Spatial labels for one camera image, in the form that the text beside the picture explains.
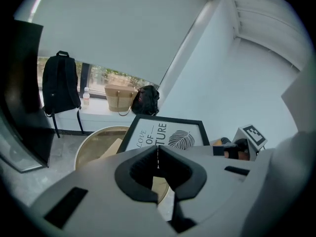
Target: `bag handle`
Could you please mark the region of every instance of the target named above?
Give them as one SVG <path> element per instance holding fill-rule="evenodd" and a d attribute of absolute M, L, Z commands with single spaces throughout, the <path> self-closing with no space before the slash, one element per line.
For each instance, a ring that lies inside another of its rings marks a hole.
<path fill-rule="evenodd" d="M 60 54 L 63 54 L 63 55 L 66 55 L 67 57 L 69 57 L 69 53 L 64 52 L 64 51 L 59 51 L 58 53 L 56 53 L 56 55 L 60 55 Z"/>
<path fill-rule="evenodd" d="M 126 116 L 127 114 L 129 114 L 129 112 L 130 112 L 130 108 L 131 108 L 131 105 L 132 105 L 132 101 L 131 101 L 131 103 L 130 103 L 130 105 L 129 105 L 129 108 L 128 108 L 128 112 L 126 113 L 126 114 L 121 114 L 121 113 L 119 113 L 119 91 L 118 91 L 118 114 L 120 115 L 120 116 Z"/>

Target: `black picture frame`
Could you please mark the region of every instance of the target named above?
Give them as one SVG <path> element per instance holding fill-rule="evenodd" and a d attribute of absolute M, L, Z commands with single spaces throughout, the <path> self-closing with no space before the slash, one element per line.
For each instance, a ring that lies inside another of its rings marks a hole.
<path fill-rule="evenodd" d="M 200 120 L 191 120 L 191 119 L 181 119 L 181 118 L 167 118 L 167 117 L 160 117 L 160 116 L 150 116 L 150 115 L 144 115 L 144 114 L 138 114 L 136 115 L 135 119 L 133 120 L 130 128 L 128 129 L 119 149 L 117 154 L 125 152 L 126 148 L 128 146 L 128 143 L 134 133 L 134 130 L 138 124 L 138 121 L 140 119 L 148 119 L 148 120 L 158 120 L 158 121 L 164 121 L 164 122 L 170 122 L 170 123 L 181 123 L 181 124 L 195 124 L 198 126 L 202 142 L 204 146 L 210 146 L 204 125 L 202 121 Z"/>

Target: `black backpack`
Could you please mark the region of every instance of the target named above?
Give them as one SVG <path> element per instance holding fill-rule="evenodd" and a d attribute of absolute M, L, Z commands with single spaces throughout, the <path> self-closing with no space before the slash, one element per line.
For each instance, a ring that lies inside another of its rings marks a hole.
<path fill-rule="evenodd" d="M 78 76 L 74 58 L 70 58 L 67 52 L 59 51 L 45 64 L 42 81 L 44 107 L 48 117 L 53 118 L 58 138 L 59 132 L 55 120 L 55 114 L 78 108 L 77 118 L 80 129 L 83 128 L 79 118 L 81 101 L 77 92 Z"/>
<path fill-rule="evenodd" d="M 155 116 L 158 110 L 159 92 L 152 85 L 138 89 L 138 93 L 132 104 L 132 112 Z"/>

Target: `ceiling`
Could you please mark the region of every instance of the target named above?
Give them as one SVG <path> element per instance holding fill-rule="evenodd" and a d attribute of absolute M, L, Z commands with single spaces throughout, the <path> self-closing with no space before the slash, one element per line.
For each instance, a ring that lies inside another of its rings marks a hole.
<path fill-rule="evenodd" d="M 235 36 L 278 53 L 302 70 L 313 45 L 303 24 L 284 0 L 224 0 Z"/>

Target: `window sill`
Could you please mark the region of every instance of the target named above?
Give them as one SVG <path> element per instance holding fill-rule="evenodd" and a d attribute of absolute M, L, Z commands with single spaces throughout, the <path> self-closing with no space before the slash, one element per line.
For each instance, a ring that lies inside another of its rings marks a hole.
<path fill-rule="evenodd" d="M 42 91 L 39 91 L 40 100 L 42 106 L 44 106 Z M 83 105 L 81 100 L 80 119 L 90 121 L 110 121 L 110 122 L 132 122 L 135 118 L 135 114 L 130 111 L 128 115 L 122 117 L 117 112 L 111 112 L 109 110 L 108 101 L 105 99 L 90 98 L 89 106 Z M 60 119 L 75 119 L 77 120 L 77 109 L 65 111 L 55 115 Z"/>

